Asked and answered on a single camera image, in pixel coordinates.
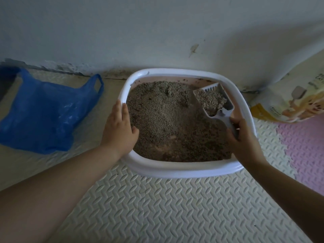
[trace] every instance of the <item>floor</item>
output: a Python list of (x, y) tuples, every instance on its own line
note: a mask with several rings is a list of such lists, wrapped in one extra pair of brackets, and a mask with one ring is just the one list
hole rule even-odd
[[(86, 77), (30, 70), (34, 77), (81, 86)], [(70, 151), (38, 155), (0, 146), (0, 190), (97, 146), (122, 80), (105, 79), (99, 103), (75, 130)], [(0, 119), (18, 83), (0, 101)], [(277, 124), (255, 120), (267, 160), (297, 174)], [(201, 179), (155, 179), (118, 163), (84, 195), (48, 242), (310, 242), (246, 171)]]

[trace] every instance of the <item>cat litter bag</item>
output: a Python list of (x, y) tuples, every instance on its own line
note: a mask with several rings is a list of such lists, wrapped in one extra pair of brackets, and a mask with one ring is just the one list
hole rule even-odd
[(324, 113), (324, 50), (295, 66), (251, 103), (252, 116), (294, 123)]
[[(80, 88), (71, 88), (37, 80), (23, 68), (0, 67), (0, 80), (12, 80), (17, 74), (23, 82), (0, 122), (0, 144), (39, 154), (68, 151), (73, 130), (103, 93), (100, 75), (92, 76)], [(97, 80), (101, 83), (98, 91)]]

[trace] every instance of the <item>hand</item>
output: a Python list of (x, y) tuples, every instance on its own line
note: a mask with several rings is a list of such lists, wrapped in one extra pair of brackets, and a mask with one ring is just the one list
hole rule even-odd
[(227, 141), (237, 160), (245, 167), (254, 164), (269, 164), (263, 155), (261, 146), (248, 127), (245, 119), (230, 118), (234, 126), (239, 128), (238, 139), (227, 129)]
[(131, 128), (126, 103), (121, 106), (120, 100), (117, 100), (107, 119), (100, 145), (114, 149), (120, 159), (132, 151), (138, 135), (138, 128), (135, 126)]

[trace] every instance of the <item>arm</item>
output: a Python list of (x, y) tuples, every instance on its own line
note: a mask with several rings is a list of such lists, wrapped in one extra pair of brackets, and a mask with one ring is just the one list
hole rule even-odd
[(126, 104), (114, 105), (99, 147), (0, 192), (2, 242), (43, 242), (62, 224), (89, 188), (129, 153), (139, 130)]
[(272, 167), (245, 119), (232, 122), (239, 137), (227, 130), (227, 140), (238, 161), (313, 242), (323, 242), (324, 196)]

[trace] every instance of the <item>litter scoop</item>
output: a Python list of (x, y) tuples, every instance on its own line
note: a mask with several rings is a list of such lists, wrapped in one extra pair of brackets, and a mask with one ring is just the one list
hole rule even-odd
[[(202, 102), (200, 102), (200, 100), (197, 97), (197, 93), (200, 90), (204, 90), (205, 92), (208, 92), (208, 91), (218, 92), (218, 93), (221, 94), (221, 96), (223, 96), (227, 100), (225, 102), (224, 106), (221, 109), (217, 110), (216, 115), (210, 116), (206, 112), (205, 108), (202, 106)], [(206, 114), (207, 117), (209, 117), (209, 118), (216, 118), (216, 119), (221, 120), (226, 125), (226, 127), (228, 127), (233, 132), (234, 136), (236, 138), (238, 137), (238, 131), (234, 127), (234, 125), (232, 124), (231, 120), (229, 119), (229, 117), (231, 116), (231, 114), (232, 114), (232, 112), (234, 110), (234, 105), (233, 105), (231, 99), (229, 98), (229, 96), (227, 95), (227, 93), (225, 92), (223, 86), (220, 83), (215, 83), (215, 84), (212, 84), (212, 85), (209, 85), (209, 86), (206, 86), (206, 87), (203, 87), (203, 88), (194, 90), (193, 91), (193, 94), (195, 95), (196, 100), (202, 106), (202, 109), (204, 110), (204, 112), (205, 112), (205, 114)]]

